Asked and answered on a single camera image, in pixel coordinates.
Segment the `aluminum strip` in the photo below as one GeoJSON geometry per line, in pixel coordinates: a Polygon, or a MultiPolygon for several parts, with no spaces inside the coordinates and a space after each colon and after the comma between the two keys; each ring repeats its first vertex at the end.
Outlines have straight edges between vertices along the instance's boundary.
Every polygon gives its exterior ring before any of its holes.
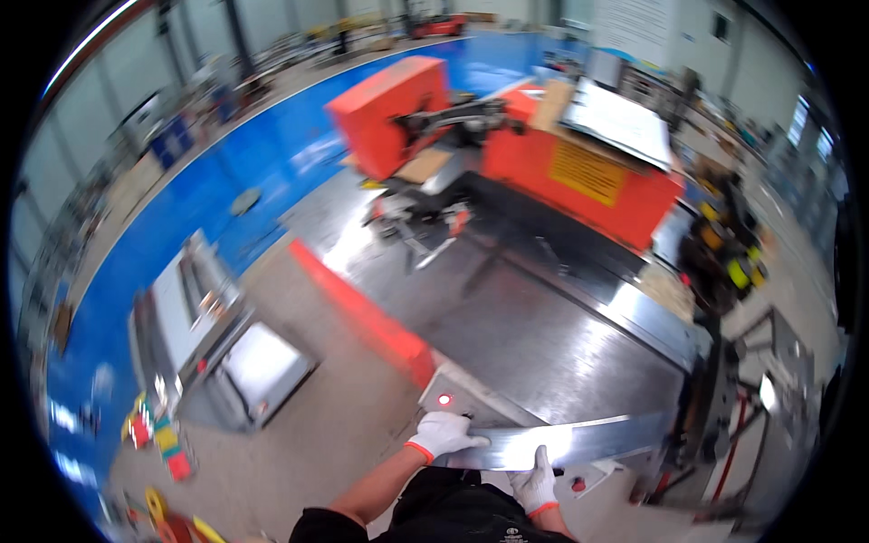
{"type": "Polygon", "coordinates": [[[534,451],[540,445],[547,446],[553,467],[619,459],[663,447],[674,417],[659,412],[533,428],[471,428],[469,434],[484,435],[492,444],[443,454],[432,466],[525,471],[534,468],[534,451]]]}

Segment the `white work glove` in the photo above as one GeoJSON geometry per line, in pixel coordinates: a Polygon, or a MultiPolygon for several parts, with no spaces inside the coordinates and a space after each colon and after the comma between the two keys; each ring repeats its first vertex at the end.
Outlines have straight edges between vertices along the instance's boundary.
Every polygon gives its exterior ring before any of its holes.
{"type": "Polygon", "coordinates": [[[458,414],[445,411],[426,413],[416,427],[416,435],[404,444],[426,455],[427,464],[446,453],[454,453],[468,447],[485,447],[488,438],[481,435],[469,436],[471,420],[458,414]]]}
{"type": "Polygon", "coordinates": [[[537,447],[534,453],[534,469],[527,472],[507,472],[513,497],[525,509],[528,517],[558,506],[555,499],[555,473],[549,464],[546,445],[537,447]]]}

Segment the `metal sheet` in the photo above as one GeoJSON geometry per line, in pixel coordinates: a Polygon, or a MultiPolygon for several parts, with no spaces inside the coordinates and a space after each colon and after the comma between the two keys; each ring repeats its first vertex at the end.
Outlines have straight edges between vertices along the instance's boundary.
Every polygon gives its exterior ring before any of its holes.
{"type": "Polygon", "coordinates": [[[542,251],[533,235],[514,235],[483,213],[427,267],[408,269],[403,243],[362,227],[376,191],[359,190],[359,181],[345,169],[294,206],[284,224],[326,266],[494,391],[548,424],[678,404],[694,360],[692,329],[675,315],[614,275],[603,288],[559,277],[557,262],[530,253],[542,251]]]}
{"type": "Polygon", "coordinates": [[[285,375],[294,375],[293,381],[298,382],[308,372],[299,351],[261,322],[229,348],[223,367],[250,407],[262,401],[285,375]]]}
{"type": "Polygon", "coordinates": [[[673,412],[663,412],[534,428],[472,428],[470,434],[488,437],[491,445],[443,454],[432,465],[525,471],[534,468],[540,445],[547,446],[553,467],[618,459],[660,449],[673,417],[673,412]]]}

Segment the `white sign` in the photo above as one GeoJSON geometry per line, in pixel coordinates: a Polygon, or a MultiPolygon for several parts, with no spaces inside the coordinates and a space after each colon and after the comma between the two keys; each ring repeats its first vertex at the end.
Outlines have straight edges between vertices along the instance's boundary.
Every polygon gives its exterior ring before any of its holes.
{"type": "Polygon", "coordinates": [[[595,0],[594,46],[624,51],[661,68],[675,7],[676,0],[595,0]]]}

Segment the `orange machine cabinet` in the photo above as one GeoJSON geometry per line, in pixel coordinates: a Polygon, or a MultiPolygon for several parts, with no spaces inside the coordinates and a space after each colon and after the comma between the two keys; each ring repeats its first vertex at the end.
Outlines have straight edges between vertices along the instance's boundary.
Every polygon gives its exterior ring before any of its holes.
{"type": "MultiPolygon", "coordinates": [[[[507,114],[528,123],[542,104],[523,90],[504,95],[507,114]]],[[[639,174],[617,161],[580,147],[549,131],[528,127],[491,132],[484,144],[481,175],[529,194],[572,216],[622,247],[640,255],[652,244],[652,233],[684,189],[682,175],[648,166],[639,174]]]]}
{"type": "Polygon", "coordinates": [[[438,58],[409,56],[326,104],[364,174],[382,181],[408,159],[392,117],[449,107],[445,67],[438,58]]]}

